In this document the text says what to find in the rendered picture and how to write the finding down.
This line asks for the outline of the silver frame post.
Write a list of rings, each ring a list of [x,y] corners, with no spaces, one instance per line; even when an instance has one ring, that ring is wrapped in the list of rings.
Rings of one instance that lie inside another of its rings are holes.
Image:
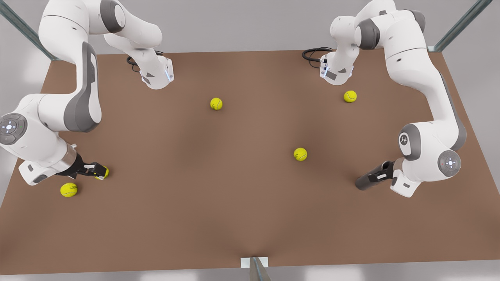
[[[12,8],[4,0],[0,0],[0,15],[2,15],[51,61],[59,60],[41,44],[39,35],[14,10],[12,10]]]
[[[477,0],[434,46],[427,46],[427,51],[441,53],[492,1]]]
[[[249,269],[249,281],[271,281],[267,272],[268,257],[240,258],[240,267]]]

